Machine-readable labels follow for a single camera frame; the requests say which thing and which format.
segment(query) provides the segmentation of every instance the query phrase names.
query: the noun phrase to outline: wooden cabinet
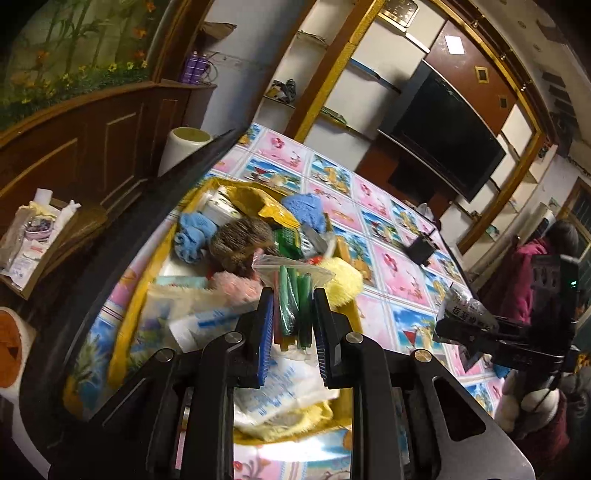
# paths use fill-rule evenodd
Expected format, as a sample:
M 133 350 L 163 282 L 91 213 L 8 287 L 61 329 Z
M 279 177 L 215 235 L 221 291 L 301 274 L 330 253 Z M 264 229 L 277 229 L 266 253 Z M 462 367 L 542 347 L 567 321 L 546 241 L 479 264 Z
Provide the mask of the wooden cabinet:
M 100 203 L 116 215 L 156 175 L 168 132 L 181 125 L 191 93 L 207 104 L 212 91 L 126 85 L 14 132 L 0 150 L 0 228 L 38 187 L 61 200 Z

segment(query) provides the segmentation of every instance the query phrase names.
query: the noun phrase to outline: ceiling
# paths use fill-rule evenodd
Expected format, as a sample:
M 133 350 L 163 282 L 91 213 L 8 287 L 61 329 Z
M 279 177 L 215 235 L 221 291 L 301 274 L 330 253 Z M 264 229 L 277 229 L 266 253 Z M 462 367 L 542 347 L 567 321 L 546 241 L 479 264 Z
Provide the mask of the ceiling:
M 591 171 L 591 81 L 569 46 L 549 40 L 556 27 L 534 0 L 471 0 L 505 37 L 528 70 L 550 112 L 574 109 L 579 131 L 570 149 L 573 157 Z M 547 35 L 543 29 L 548 27 Z M 564 86 L 549 82 L 543 72 L 560 77 Z M 565 100 L 567 92 L 570 102 Z

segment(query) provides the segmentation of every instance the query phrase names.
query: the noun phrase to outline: blue towel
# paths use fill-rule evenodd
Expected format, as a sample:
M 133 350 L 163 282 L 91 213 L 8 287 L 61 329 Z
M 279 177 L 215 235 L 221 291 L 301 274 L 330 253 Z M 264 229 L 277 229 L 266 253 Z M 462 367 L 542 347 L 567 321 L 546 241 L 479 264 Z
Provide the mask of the blue towel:
M 190 222 L 191 226 L 194 226 L 195 228 L 200 229 L 203 232 L 203 235 L 205 235 L 205 240 L 207 240 L 207 243 L 209 243 L 209 241 L 212 239 L 215 232 L 217 232 L 217 225 L 215 223 L 213 223 L 205 215 L 203 215 L 202 213 L 199 213 L 199 212 L 183 213 L 181 215 L 181 221 L 182 221 L 182 217 L 185 215 L 187 216 L 186 217 L 187 223 Z
M 182 213 L 179 232 L 174 236 L 174 251 L 181 260 L 195 263 L 201 259 L 201 249 L 209 242 L 217 226 L 201 213 Z
M 322 202 L 312 193 L 289 195 L 281 200 L 298 222 L 311 226 L 318 233 L 326 232 L 326 218 L 322 211 Z

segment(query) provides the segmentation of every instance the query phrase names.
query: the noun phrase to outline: green package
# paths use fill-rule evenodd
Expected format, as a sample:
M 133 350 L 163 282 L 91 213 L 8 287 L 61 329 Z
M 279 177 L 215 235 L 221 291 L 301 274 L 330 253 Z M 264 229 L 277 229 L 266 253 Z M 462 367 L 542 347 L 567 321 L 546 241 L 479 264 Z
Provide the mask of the green package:
M 312 346 L 312 277 L 309 273 L 297 278 L 297 291 L 299 299 L 298 311 L 298 342 L 301 349 Z
M 294 336 L 297 331 L 297 302 L 285 265 L 279 268 L 279 324 L 283 337 Z
M 275 230 L 275 244 L 282 257 L 299 260 L 304 255 L 301 252 L 301 238 L 298 230 L 293 228 L 279 228 Z

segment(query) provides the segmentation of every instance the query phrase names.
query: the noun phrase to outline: purple bottle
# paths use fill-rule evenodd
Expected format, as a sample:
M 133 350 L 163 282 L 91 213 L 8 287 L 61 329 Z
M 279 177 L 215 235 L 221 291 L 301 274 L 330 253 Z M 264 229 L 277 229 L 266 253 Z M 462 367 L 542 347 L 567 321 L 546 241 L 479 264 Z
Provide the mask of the purple bottle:
M 201 82 L 201 77 L 205 73 L 205 70 L 207 70 L 208 65 L 209 61 L 205 55 L 201 55 L 197 58 L 197 63 L 193 69 L 193 75 L 191 76 L 191 85 L 197 85 Z
M 193 71 L 195 70 L 195 65 L 197 64 L 199 58 L 199 54 L 196 51 L 189 55 L 187 63 L 185 64 L 183 75 L 181 77 L 181 83 L 191 83 L 191 77 L 193 76 Z

